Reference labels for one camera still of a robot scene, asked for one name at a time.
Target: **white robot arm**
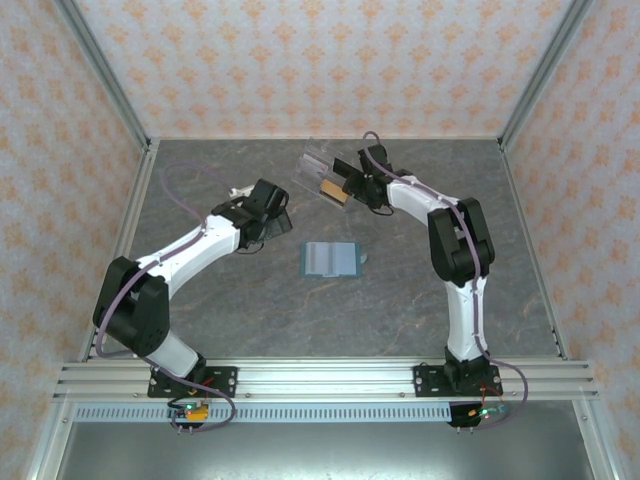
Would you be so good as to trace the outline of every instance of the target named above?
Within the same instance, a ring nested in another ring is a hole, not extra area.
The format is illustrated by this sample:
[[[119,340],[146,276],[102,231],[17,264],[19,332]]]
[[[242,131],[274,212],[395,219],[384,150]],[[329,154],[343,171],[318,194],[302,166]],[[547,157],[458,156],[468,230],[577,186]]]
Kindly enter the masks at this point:
[[[416,377],[429,377],[427,385],[416,386],[416,393],[427,396],[428,390],[438,395],[446,390],[456,395],[477,394],[484,388],[482,385],[493,387],[493,379],[499,377],[497,367],[489,362],[482,300],[495,252],[480,203],[473,198],[458,200],[434,195],[433,190],[420,184],[410,172],[394,172],[381,144],[367,150],[358,152],[362,170],[334,159],[333,172],[345,179],[342,192],[364,203],[374,213],[383,206],[398,208],[427,226],[431,261],[447,290],[450,331],[445,364],[414,371]],[[473,241],[472,246],[467,243],[464,229]],[[478,278],[474,255],[480,267]]]
[[[411,175],[405,178],[411,183],[418,182],[418,179]],[[398,181],[393,181],[387,186],[387,196],[392,207],[404,210],[425,226],[428,226],[429,213],[438,209],[446,210],[448,208],[442,201],[434,199],[426,192]],[[446,198],[451,203],[458,203],[457,198]],[[481,277],[478,280],[477,294],[481,306],[486,283],[486,277]],[[449,340],[447,341],[447,347],[449,352],[460,361],[472,360],[482,356],[482,352],[478,349],[474,338],[472,284],[472,280],[468,280],[463,286],[458,286],[451,281],[445,282],[449,301]],[[487,344],[484,339],[482,308],[480,308],[479,315],[479,338],[482,347],[486,350]]]
[[[172,375],[196,384],[203,382],[206,362],[171,331],[169,301],[189,279],[217,259],[290,231],[288,201],[287,192],[260,179],[254,187],[243,189],[241,196],[214,208],[204,226],[162,250],[136,261],[125,257],[115,259],[105,275],[93,315],[94,324],[100,327],[105,312],[129,279],[145,267],[155,265],[120,301],[106,332],[134,354]],[[174,251],[178,252],[163,260]]]

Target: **clear container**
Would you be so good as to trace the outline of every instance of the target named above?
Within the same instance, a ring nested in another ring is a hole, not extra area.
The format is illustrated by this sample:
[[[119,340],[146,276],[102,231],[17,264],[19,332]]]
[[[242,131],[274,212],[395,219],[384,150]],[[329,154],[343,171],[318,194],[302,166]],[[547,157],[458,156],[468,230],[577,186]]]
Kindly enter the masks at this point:
[[[333,162],[343,158],[342,152],[329,145],[328,140],[309,138],[304,152],[296,163],[292,180],[314,195],[344,207],[348,196],[342,193],[344,178],[333,173]]]

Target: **table surface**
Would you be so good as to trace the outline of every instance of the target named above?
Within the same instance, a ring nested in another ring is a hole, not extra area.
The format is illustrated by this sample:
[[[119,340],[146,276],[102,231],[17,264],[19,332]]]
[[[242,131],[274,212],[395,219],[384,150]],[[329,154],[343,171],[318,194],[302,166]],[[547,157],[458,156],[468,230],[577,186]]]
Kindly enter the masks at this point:
[[[555,343],[507,175],[495,142],[390,140],[395,168],[450,196],[477,198],[496,250],[485,290],[485,336],[493,355],[554,355]],[[359,141],[335,141],[355,152]],[[442,356],[447,296],[431,266],[428,232],[405,212],[379,217],[345,209],[292,181],[303,140],[163,140],[135,233],[131,258],[168,245],[195,225],[160,186],[162,169],[191,161],[218,169],[237,187],[264,177],[291,195],[293,230],[256,255],[228,255],[173,297],[171,325],[206,357]],[[178,196],[206,214],[225,189],[193,170],[174,170]],[[368,254],[359,278],[302,278],[300,246],[353,241]]]

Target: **cable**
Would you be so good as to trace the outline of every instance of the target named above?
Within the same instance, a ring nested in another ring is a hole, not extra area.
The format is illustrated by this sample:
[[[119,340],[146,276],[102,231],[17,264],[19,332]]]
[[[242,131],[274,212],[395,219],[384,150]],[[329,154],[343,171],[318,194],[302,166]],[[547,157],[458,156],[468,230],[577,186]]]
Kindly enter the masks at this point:
[[[264,248],[264,242],[262,242],[260,244],[260,248],[258,248],[258,250],[254,250],[253,252],[240,252],[240,251],[236,251],[236,253],[238,255],[255,255],[256,253],[258,253],[260,250],[262,250]]]
[[[373,137],[375,137],[378,144],[380,144],[380,136],[374,131],[365,132],[365,134],[362,136],[362,140],[366,141],[369,135],[372,135]],[[471,232],[469,232],[469,228],[467,227],[464,221],[464,217],[462,213],[460,212],[460,210],[458,210],[457,206],[453,202],[449,201],[437,190],[434,190],[433,188],[428,187],[427,185],[424,185],[420,182],[410,182],[409,180],[403,177],[400,177],[395,173],[390,172],[389,170],[384,168],[382,165],[376,162],[376,160],[373,158],[373,156],[369,152],[369,147],[366,144],[364,145],[364,153],[367,156],[367,159],[373,164],[373,166],[376,167],[385,175],[387,175],[389,178],[392,178],[393,180],[397,180],[398,182],[403,183],[405,185],[418,188],[419,190],[422,190],[430,197],[444,203],[447,207],[451,209],[456,219],[458,220],[458,223],[460,224],[460,228],[464,233],[464,238],[467,240],[467,244],[469,245],[469,251],[471,253],[471,258],[473,259],[473,266],[475,268],[472,289],[473,289],[473,336],[476,342],[476,346],[478,347],[478,350],[480,350],[480,352],[482,353],[482,356],[486,358],[487,361],[489,361],[490,363],[493,363],[494,365],[510,368],[511,370],[516,372],[522,379],[522,385],[523,385],[522,400],[520,401],[518,406],[513,410],[511,415],[501,420],[498,420],[495,423],[491,423],[489,425],[484,425],[484,426],[480,425],[476,427],[475,430],[486,430],[486,429],[497,427],[498,425],[507,423],[512,418],[514,418],[522,410],[522,407],[524,407],[524,405],[527,403],[527,398],[529,397],[529,382],[527,381],[527,378],[525,377],[524,373],[522,373],[522,370],[520,370],[520,368],[518,368],[516,365],[512,365],[510,363],[503,362],[501,360],[496,360],[490,357],[489,354],[487,354],[485,349],[482,347],[482,343],[480,342],[480,304],[479,304],[478,293],[477,293],[478,280],[480,279],[480,258],[478,257],[478,252],[476,251],[475,245],[473,244],[473,238],[471,237]]]
[[[371,213],[375,213],[376,215],[380,215],[381,217],[390,217],[391,215],[396,213],[396,211],[393,209],[393,207],[391,205],[387,205],[387,207],[389,208],[389,212],[388,213],[378,212],[378,211],[374,210],[370,205],[367,205],[367,207],[369,207],[369,211]]]
[[[223,184],[229,191],[231,191],[231,187],[230,185],[219,175],[216,174],[215,170],[211,169],[210,167],[205,167],[203,165],[198,165],[198,164],[194,164],[194,163],[190,163],[190,162],[180,162],[180,163],[175,163],[175,164],[171,164],[169,166],[167,166],[163,172],[162,172],[162,177],[161,177],[161,185],[162,185],[162,189],[165,191],[165,193],[167,194],[167,196],[173,200],[178,206],[180,206],[182,209],[184,209],[185,211],[187,211],[188,213],[190,213],[191,215],[193,215],[194,217],[196,217],[198,219],[198,221],[200,222],[200,230],[198,230],[198,232],[196,233],[196,235],[191,238],[190,240],[188,240],[187,242],[183,243],[182,245],[179,245],[178,247],[176,247],[175,249],[165,253],[164,255],[162,255],[160,257],[160,260],[154,260],[151,263],[149,263],[148,265],[145,265],[143,268],[141,268],[138,272],[136,272],[130,279],[129,281],[127,281],[124,286],[122,287],[122,289],[118,292],[118,294],[115,296],[115,298],[113,299],[113,301],[111,302],[111,305],[109,305],[109,308],[107,308],[107,311],[104,314],[104,317],[102,318],[102,322],[100,323],[100,327],[98,328],[98,335],[96,338],[96,353],[98,354],[99,357],[103,357],[103,358],[111,358],[111,357],[115,357],[117,355],[121,355],[123,353],[130,353],[129,350],[122,350],[119,352],[113,352],[113,353],[107,353],[105,351],[102,350],[102,344],[104,342],[104,336],[107,332],[107,327],[109,326],[109,322],[111,321],[111,318],[113,317],[113,314],[115,313],[116,309],[118,308],[118,305],[120,304],[120,302],[122,301],[122,299],[131,291],[131,289],[135,286],[135,284],[144,276],[146,275],[149,270],[151,270],[152,268],[156,267],[157,265],[160,265],[162,262],[165,262],[167,260],[169,260],[171,257],[178,255],[179,253],[185,251],[187,248],[191,247],[192,245],[195,245],[203,236],[204,236],[204,232],[206,231],[206,219],[200,215],[198,213],[198,211],[192,207],[191,205],[189,205],[187,202],[181,200],[180,198],[178,198],[169,188],[169,172],[171,170],[173,170],[174,168],[177,167],[189,167],[189,168],[195,168],[197,170],[203,171],[205,173],[208,173],[209,175],[211,175],[214,179],[216,179],[218,182],[220,182],[221,184]],[[220,428],[220,427],[224,427],[226,424],[228,424],[231,420],[233,420],[233,418],[236,416],[236,405],[233,402],[233,400],[231,400],[231,398],[226,395],[225,393],[222,393],[219,390],[216,390],[214,388],[208,387],[208,386],[204,386],[204,385],[198,385],[196,383],[190,382],[189,380],[186,380],[184,378],[178,377],[176,375],[174,375],[173,373],[169,372],[168,370],[156,365],[155,363],[153,363],[151,360],[147,359],[147,358],[143,358],[142,360],[144,360],[145,362],[147,362],[149,365],[151,365],[154,369],[156,369],[157,371],[161,372],[162,374],[166,375],[167,377],[171,378],[172,380],[181,383],[187,387],[191,387],[191,388],[195,388],[198,390],[202,390],[204,392],[208,392],[211,393],[213,395],[216,395],[217,397],[220,397],[224,400],[227,401],[227,403],[229,404],[229,406],[231,407],[231,412],[229,413],[229,416],[224,419],[221,422],[217,422],[217,423],[212,423],[212,424],[207,424],[204,425],[196,430],[191,430],[191,432],[204,432],[204,431],[208,431],[208,430],[214,430],[216,428]],[[172,418],[171,421],[171,426],[173,428],[175,428],[176,430],[178,430],[178,432],[180,432],[180,430],[182,430],[182,427],[178,427],[178,425],[175,422],[175,414]]]
[[[184,396],[183,397],[176,397],[176,398],[174,398],[172,400],[169,400],[167,402],[167,407],[169,407],[169,408],[177,408],[178,410],[180,410],[181,408],[184,408],[184,405],[178,405],[176,402],[179,402],[180,400],[184,400],[185,398],[188,398],[188,397],[184,397]]]
[[[500,403],[502,403],[504,405],[504,400],[502,399],[502,395],[500,394],[500,392],[498,390],[496,390],[495,388],[491,387],[491,386],[486,386],[483,383],[480,384],[480,388],[482,388],[482,403],[484,405],[484,401],[486,400],[486,393],[487,390],[489,390],[491,393],[493,393],[496,397],[498,397],[498,399],[500,400]]]

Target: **orange floral wallpaper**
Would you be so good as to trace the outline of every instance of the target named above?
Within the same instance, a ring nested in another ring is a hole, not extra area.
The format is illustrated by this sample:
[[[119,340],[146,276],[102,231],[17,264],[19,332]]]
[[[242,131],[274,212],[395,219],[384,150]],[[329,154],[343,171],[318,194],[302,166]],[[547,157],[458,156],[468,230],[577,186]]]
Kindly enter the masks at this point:
[[[0,9],[0,477],[75,359],[140,152],[51,0]]]
[[[151,136],[497,137],[570,0],[81,0]]]
[[[640,472],[640,4],[596,1],[509,153],[553,303]]]

